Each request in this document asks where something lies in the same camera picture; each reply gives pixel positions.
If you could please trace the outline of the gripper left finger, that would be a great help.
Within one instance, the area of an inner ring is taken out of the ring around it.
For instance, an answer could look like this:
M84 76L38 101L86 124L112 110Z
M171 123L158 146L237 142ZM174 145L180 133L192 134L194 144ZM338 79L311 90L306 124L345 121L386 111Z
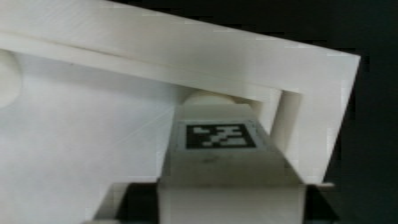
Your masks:
M123 199L126 196L128 183L111 185L95 217L82 224L121 224L118 212L121 209Z

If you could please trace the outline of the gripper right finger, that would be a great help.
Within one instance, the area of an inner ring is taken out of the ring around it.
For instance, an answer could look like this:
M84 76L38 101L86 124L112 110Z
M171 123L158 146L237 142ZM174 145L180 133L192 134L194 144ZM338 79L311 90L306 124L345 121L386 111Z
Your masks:
M306 189L304 224L340 224L341 215L336 208L336 185L315 184Z

